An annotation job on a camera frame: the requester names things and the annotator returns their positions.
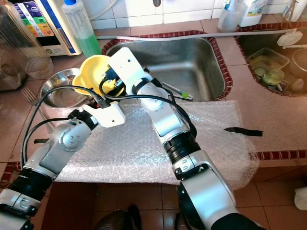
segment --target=floor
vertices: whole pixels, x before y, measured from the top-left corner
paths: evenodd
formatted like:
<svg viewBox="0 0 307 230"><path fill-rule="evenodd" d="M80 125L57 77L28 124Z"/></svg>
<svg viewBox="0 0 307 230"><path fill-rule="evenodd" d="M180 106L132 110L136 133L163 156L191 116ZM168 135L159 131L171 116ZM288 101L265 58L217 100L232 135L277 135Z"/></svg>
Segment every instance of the floor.
<svg viewBox="0 0 307 230"><path fill-rule="evenodd" d="M294 189L305 186L301 180L250 183L235 191L237 209L267 230L305 230L307 211L294 206ZM116 209L139 207L143 230L172 230L178 213L176 187L160 184L101 184L94 225Z"/></svg>

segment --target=stainless steel bowl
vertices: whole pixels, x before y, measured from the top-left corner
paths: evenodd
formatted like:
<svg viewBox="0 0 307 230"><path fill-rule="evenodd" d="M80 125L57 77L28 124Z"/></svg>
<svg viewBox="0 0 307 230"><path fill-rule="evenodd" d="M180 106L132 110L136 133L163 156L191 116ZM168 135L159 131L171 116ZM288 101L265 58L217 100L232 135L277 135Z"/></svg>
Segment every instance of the stainless steel bowl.
<svg viewBox="0 0 307 230"><path fill-rule="evenodd" d="M79 72L80 69L71 68L54 74L45 82L39 96L42 97L53 88L71 85L73 78L77 76ZM62 89L49 94L44 99L44 104L51 108L71 108L80 106L85 103L86 100L87 97L85 95L77 93L74 89Z"/></svg>

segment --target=drain pipe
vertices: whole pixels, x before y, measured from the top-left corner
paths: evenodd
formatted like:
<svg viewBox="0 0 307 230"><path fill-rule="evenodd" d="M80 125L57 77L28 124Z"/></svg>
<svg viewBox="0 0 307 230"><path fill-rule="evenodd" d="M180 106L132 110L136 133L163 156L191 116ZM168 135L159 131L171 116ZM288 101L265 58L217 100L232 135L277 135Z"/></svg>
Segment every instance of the drain pipe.
<svg viewBox="0 0 307 230"><path fill-rule="evenodd" d="M162 41L175 41L184 40L190 38L199 37L225 37L225 36L242 36L242 35L275 35L284 34L288 32L295 32L294 29L287 30L274 30L274 31L251 31L251 32L232 32L232 33L214 33L214 34L195 34L180 37L166 37L166 38L145 38L145 37L132 37L132 36L97 36L97 39L125 39L125 40L136 40L136 41L151 41L151 42L162 42Z"/></svg>

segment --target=kitchen counter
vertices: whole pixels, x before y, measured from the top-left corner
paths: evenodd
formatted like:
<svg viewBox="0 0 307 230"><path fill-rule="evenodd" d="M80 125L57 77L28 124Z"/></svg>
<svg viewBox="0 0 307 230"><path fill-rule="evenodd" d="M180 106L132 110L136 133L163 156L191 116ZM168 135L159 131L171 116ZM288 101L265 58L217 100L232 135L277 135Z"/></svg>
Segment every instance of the kitchen counter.
<svg viewBox="0 0 307 230"><path fill-rule="evenodd" d="M281 18L276 15L264 15L260 23L277 23ZM161 24L152 26L105 29L96 31L96 35L146 35L186 30L200 30L216 33L217 19ZM264 131L264 136L251 138L257 151L307 150L307 97L282 97L269 92L257 84L250 73L246 61L233 37L216 38L224 61L233 79L233 88L226 100L237 100L242 113L244 127ZM102 47L109 40L100 40ZM54 73L66 68L79 68L85 60L78 56L52 57ZM34 93L45 79L28 79L28 86ZM2 106L7 114L0 120L0 176L7 162L19 161L19 149L24 132L25 121L31 111L31 105L24 99L20 90L0 92ZM47 136L44 127L33 138ZM29 144L29 152L37 148Z"/></svg>

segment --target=sink basin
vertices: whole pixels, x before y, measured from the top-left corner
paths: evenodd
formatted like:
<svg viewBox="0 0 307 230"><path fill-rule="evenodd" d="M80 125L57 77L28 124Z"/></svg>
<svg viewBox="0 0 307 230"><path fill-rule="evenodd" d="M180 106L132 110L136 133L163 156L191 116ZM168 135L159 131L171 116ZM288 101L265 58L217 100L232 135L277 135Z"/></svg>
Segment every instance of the sink basin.
<svg viewBox="0 0 307 230"><path fill-rule="evenodd" d="M303 37L295 45L307 44L307 28L298 28L297 30L303 33ZM253 53L257 52L258 50L264 47L268 47L278 52L279 54L284 55L285 57L290 59L291 62L292 54L296 50L298 50L298 48L283 49L282 46L278 46L277 40L279 39L280 36L282 36L282 34L245 35L245 36L239 36L237 40L246 57L249 57L250 55L252 55ZM296 77L291 73L290 64L282 68L282 71L285 73L284 77L285 83L291 84L296 79ZM307 76L303 80L304 80L304 88L300 93L297 94L300 96L307 95Z"/></svg>
<svg viewBox="0 0 307 230"><path fill-rule="evenodd" d="M231 87L228 87L224 92L224 78L232 85L224 60L220 56L219 64L207 39L128 41L112 46L106 54L111 56L122 47L128 47L153 77L190 93L193 101L220 100L230 91Z"/></svg>

